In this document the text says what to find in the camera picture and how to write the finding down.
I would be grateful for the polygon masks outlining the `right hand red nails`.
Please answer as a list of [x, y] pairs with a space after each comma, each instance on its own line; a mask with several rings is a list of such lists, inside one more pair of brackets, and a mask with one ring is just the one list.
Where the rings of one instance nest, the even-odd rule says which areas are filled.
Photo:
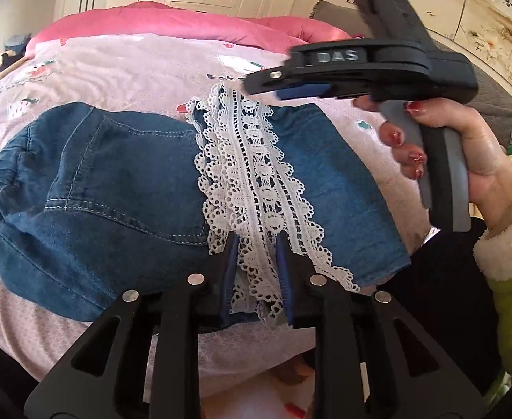
[[[405, 111], [422, 125], [449, 127], [460, 133], [470, 200], [481, 212], [487, 228], [497, 228], [512, 206], [512, 162], [482, 116], [471, 107], [445, 98], [411, 101]], [[404, 130], [385, 122], [378, 129], [378, 137], [390, 147], [405, 177], [419, 180], [424, 176], [427, 156], [422, 148], [405, 141]]]

